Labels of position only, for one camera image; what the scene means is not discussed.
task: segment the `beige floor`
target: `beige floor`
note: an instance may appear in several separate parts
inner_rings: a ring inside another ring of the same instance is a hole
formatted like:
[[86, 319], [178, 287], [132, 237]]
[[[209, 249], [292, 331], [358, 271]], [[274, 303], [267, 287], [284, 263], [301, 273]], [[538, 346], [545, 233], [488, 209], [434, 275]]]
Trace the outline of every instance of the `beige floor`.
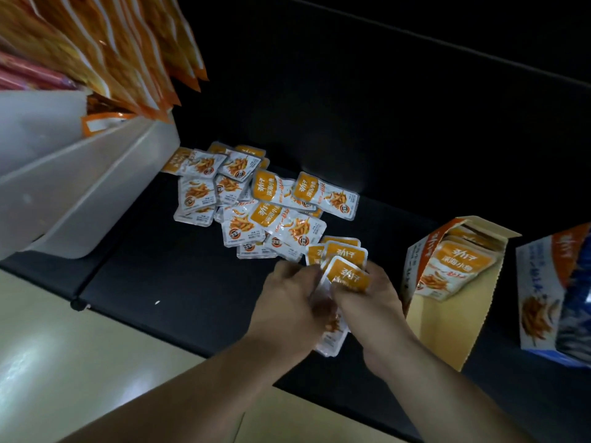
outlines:
[[[51, 443], [202, 359], [0, 271], [0, 442]], [[400, 440], [272, 389], [226, 442]]]

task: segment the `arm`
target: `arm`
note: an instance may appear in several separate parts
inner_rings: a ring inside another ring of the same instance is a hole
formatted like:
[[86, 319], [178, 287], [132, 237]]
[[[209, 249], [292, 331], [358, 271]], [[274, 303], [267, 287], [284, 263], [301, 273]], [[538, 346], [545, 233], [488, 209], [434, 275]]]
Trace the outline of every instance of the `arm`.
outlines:
[[367, 367], [382, 378], [428, 443], [532, 442], [476, 385], [433, 355], [408, 327], [384, 270], [368, 262], [367, 295], [333, 286]]
[[324, 331], [330, 312], [313, 315], [307, 301], [320, 270], [300, 269], [277, 263], [239, 342], [62, 443], [219, 441], [261, 392], [308, 355]]

